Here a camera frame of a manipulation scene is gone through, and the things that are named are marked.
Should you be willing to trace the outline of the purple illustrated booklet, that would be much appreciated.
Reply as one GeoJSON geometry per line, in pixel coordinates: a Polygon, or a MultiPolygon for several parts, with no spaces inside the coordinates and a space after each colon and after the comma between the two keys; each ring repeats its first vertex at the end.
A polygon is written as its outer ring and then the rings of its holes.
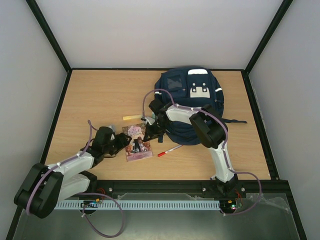
{"type": "Polygon", "coordinates": [[[125,147],[127,162],[153,157],[151,144],[144,141],[146,125],[144,123],[124,126],[122,132],[131,137],[130,143],[125,147]]]}

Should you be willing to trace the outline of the navy blue backpack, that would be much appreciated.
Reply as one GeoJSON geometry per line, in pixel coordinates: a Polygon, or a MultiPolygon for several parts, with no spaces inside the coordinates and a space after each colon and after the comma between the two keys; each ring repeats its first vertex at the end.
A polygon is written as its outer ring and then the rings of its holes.
{"type": "Polygon", "coordinates": [[[186,66],[170,69],[161,74],[154,89],[154,100],[149,108],[156,115],[156,121],[165,124],[165,134],[179,145],[194,146],[200,144],[201,140],[190,124],[160,116],[161,108],[169,107],[172,102],[190,108],[210,105],[220,118],[223,116],[223,90],[207,68],[186,66]]]}

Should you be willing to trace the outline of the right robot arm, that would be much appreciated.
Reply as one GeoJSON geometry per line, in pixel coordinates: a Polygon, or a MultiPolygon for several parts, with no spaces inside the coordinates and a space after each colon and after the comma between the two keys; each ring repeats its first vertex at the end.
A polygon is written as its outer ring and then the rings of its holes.
{"type": "Polygon", "coordinates": [[[155,114],[155,120],[142,117],[146,129],[144,141],[167,136],[179,145],[202,144],[209,149],[215,166],[215,188],[224,197],[236,189],[238,176],[232,167],[228,153],[228,127],[217,111],[206,104],[203,107],[187,107],[178,104],[164,104],[154,99],[148,106],[155,114]]]}

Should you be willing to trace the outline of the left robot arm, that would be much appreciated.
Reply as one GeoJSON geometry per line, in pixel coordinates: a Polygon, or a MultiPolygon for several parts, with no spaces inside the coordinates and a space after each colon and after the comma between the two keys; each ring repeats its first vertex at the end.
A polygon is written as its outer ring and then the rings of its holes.
{"type": "Polygon", "coordinates": [[[49,165],[33,165],[13,199],[14,204],[40,219],[47,217],[58,202],[93,191],[97,177],[89,170],[105,158],[116,156],[131,140],[123,132],[117,134],[112,125],[101,126],[70,158],[49,165]]]}

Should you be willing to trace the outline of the red capped white pen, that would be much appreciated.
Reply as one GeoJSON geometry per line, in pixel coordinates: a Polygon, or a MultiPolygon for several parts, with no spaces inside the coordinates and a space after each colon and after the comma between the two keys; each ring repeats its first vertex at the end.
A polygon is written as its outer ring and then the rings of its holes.
{"type": "Polygon", "coordinates": [[[176,149],[181,148],[182,146],[183,146],[183,145],[179,144],[179,145],[177,145],[177,146],[175,146],[175,147],[173,147],[173,148],[171,148],[171,149],[168,149],[168,150],[166,150],[166,151],[163,151],[163,152],[157,154],[157,156],[158,156],[158,157],[161,157],[161,156],[166,155],[166,154],[168,154],[168,153],[170,153],[170,152],[172,152],[172,151],[174,151],[174,150],[176,150],[176,149]]]}

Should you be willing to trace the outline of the black aluminium frame rail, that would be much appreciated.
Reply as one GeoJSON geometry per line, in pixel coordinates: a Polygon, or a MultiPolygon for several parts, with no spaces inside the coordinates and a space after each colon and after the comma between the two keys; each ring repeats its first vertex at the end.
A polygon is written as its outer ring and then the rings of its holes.
{"type": "Polygon", "coordinates": [[[221,193],[215,180],[98,180],[97,189],[110,197],[125,193],[160,193],[187,194],[202,198],[235,199],[238,195],[243,198],[246,194],[262,193],[285,194],[293,196],[290,185],[286,180],[239,180],[237,185],[227,193],[221,193]]]}

